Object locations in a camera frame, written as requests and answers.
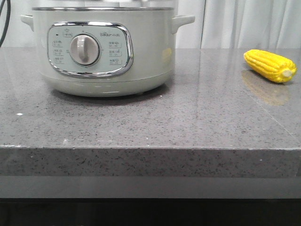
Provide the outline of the white curtain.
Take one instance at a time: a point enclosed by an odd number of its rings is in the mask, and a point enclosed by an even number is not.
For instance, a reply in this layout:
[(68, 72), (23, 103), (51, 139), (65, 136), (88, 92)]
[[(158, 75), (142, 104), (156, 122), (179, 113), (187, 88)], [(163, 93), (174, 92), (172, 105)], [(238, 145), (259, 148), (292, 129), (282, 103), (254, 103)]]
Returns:
[(0, 24), (10, 12), (3, 47), (33, 47), (30, 27), (20, 20), (33, 7), (171, 7), (177, 15), (194, 15), (179, 28), (177, 48), (300, 48), (301, 3), (298, 0), (155, 0), (146, 3), (97, 3), (13, 0), (4, 5)]

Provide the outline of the yellow corn cob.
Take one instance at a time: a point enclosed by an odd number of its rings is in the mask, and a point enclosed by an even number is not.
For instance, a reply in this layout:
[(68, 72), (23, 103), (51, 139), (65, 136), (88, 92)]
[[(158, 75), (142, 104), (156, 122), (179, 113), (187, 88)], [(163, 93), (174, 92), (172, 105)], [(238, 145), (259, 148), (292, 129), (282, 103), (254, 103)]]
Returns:
[(288, 82), (297, 73), (297, 66), (291, 59), (275, 53), (251, 49), (243, 56), (255, 72), (274, 83)]

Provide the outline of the grey round control knob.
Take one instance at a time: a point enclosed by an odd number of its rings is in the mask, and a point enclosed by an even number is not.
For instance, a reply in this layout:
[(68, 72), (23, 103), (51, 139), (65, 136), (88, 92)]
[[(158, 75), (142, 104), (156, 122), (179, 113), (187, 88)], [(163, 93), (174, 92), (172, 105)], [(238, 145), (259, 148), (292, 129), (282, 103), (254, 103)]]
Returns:
[(97, 41), (86, 34), (80, 34), (70, 42), (70, 56), (79, 65), (92, 65), (100, 55)]

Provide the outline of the pale green electric cooking pot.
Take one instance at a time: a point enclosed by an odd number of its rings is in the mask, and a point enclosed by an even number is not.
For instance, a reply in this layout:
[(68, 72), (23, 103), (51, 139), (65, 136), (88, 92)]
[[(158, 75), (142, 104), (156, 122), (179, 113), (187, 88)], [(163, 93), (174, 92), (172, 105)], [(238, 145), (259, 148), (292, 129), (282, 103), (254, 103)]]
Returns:
[[(21, 21), (34, 32), (39, 72), (52, 88), (120, 97), (155, 89), (173, 75), (176, 33), (195, 17), (169, 7), (34, 7)], [(80, 34), (99, 45), (92, 65), (70, 56), (70, 42)]]

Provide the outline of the glass pot lid steel rim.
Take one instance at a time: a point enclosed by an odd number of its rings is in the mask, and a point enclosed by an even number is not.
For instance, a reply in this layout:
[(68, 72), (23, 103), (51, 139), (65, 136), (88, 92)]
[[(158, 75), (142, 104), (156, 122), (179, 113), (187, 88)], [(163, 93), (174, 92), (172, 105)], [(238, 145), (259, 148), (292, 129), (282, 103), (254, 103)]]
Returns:
[(152, 0), (75, 0), (79, 2), (97, 2), (97, 3), (134, 3), (134, 2), (139, 2), (139, 3), (146, 3), (146, 2), (151, 2)]

